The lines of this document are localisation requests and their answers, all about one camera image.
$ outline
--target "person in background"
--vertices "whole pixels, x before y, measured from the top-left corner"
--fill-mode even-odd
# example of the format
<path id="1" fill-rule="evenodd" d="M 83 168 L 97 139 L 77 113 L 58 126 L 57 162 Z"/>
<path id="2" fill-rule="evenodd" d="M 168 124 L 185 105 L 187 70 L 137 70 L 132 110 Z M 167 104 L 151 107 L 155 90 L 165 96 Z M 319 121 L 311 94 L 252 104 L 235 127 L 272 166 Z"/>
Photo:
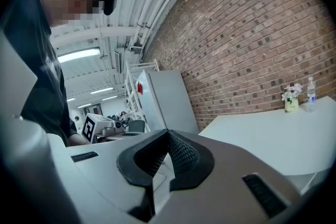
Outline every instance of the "person in background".
<path id="1" fill-rule="evenodd" d="M 121 116 L 120 116 L 121 124 L 127 125 L 129 120 L 130 120 L 130 118 L 128 117 L 128 114 L 125 111 L 122 111 Z"/>
<path id="2" fill-rule="evenodd" d="M 75 116 L 75 125 L 78 133 L 81 133 L 83 128 L 83 122 L 79 120 L 79 116 Z"/>
<path id="3" fill-rule="evenodd" d="M 0 21 L 13 48 L 37 76 L 21 116 L 59 135 L 66 146 L 88 142 L 69 117 L 64 76 L 50 43 L 50 28 L 81 19 L 82 14 L 98 13 L 102 1 L 12 0 Z"/>

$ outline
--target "fluorescent light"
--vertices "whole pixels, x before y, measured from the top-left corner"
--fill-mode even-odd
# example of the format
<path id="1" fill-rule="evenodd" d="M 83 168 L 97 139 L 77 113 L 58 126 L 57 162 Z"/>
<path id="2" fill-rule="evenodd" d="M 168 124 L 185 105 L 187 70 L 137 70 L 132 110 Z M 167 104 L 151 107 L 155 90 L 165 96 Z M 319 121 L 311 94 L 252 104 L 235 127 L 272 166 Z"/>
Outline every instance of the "fluorescent light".
<path id="1" fill-rule="evenodd" d="M 74 51 L 70 54 L 61 55 L 58 57 L 59 62 L 66 62 L 71 61 L 83 57 L 88 56 L 94 56 L 94 55 L 100 55 L 100 49 L 99 48 L 92 48 L 92 49 L 85 49 L 85 50 L 78 50 Z"/>
<path id="2" fill-rule="evenodd" d="M 110 90 L 113 90 L 113 87 L 109 87 L 109 88 L 106 88 L 106 89 L 102 89 L 102 90 L 98 90 L 98 91 L 94 91 L 94 92 L 90 92 L 90 93 L 95 94 L 95 93 L 98 93 L 98 92 L 105 92 L 105 91 L 110 91 Z"/>
<path id="3" fill-rule="evenodd" d="M 117 96 L 112 96 L 112 97 L 107 97 L 107 98 L 104 98 L 104 99 L 101 99 L 102 101 L 105 101 L 105 100 L 108 100 L 108 99 L 112 99 L 112 98 L 116 98 Z"/>
<path id="4" fill-rule="evenodd" d="M 88 105 L 91 105 L 91 104 L 84 104 L 84 105 L 80 105 L 79 107 L 77 107 L 78 109 L 80 108 L 83 108 L 84 106 L 88 106 Z"/>

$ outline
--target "dark shirt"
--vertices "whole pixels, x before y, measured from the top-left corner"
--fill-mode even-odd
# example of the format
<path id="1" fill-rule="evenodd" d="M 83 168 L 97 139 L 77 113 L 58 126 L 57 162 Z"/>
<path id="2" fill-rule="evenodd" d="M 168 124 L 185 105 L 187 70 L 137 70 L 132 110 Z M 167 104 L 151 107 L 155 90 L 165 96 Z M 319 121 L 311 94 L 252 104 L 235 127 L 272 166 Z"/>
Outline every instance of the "dark shirt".
<path id="1" fill-rule="evenodd" d="M 40 0 L 12 0 L 1 22 L 18 55 L 37 76 L 21 116 L 59 135 L 67 146 L 70 131 L 64 77 L 50 43 L 51 30 Z"/>

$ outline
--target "black vent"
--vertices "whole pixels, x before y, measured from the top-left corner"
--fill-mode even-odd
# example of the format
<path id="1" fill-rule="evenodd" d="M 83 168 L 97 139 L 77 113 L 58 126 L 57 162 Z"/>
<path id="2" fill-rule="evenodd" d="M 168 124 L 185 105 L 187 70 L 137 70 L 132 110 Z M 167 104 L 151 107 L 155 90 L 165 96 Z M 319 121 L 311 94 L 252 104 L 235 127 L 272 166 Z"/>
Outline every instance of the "black vent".
<path id="1" fill-rule="evenodd" d="M 76 162 L 84 161 L 86 159 L 90 159 L 90 158 L 93 158 L 93 157 L 96 157 L 96 156 L 98 156 L 98 154 L 94 151 L 91 151 L 91 152 L 71 156 L 71 158 L 72 158 L 73 162 L 76 163 Z"/>
<path id="2" fill-rule="evenodd" d="M 275 195 L 257 174 L 244 176 L 243 181 L 270 218 L 276 216 L 287 208 L 282 200 Z"/>

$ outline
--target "white ceiling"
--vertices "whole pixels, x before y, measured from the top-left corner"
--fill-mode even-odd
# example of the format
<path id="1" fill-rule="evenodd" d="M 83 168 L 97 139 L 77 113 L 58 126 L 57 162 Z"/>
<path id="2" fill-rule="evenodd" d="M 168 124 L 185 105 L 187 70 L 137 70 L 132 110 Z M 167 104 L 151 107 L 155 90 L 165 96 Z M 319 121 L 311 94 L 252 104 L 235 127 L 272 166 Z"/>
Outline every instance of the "white ceiling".
<path id="1" fill-rule="evenodd" d="M 76 98 L 69 102 L 70 107 L 77 107 L 86 103 L 99 103 L 103 98 L 124 94 L 122 87 L 125 79 L 125 61 L 137 63 L 140 57 L 139 51 L 137 53 L 130 51 L 127 46 L 130 38 L 134 36 L 145 1 L 118 0 L 116 9 L 110 16 L 100 14 L 96 15 L 91 21 L 73 22 L 71 25 L 51 30 L 51 44 L 58 56 L 90 47 L 100 47 L 101 50 L 101 55 L 61 64 L 65 77 L 67 98 Z M 175 1 L 172 0 L 167 9 L 170 9 Z M 152 1 L 145 22 L 156 2 L 157 0 Z M 166 13 L 162 15 L 160 22 L 163 21 Z M 121 74 L 118 74 L 115 69 L 114 51 L 121 55 Z M 91 91 L 107 87 L 114 87 L 114 90 L 90 94 Z"/>

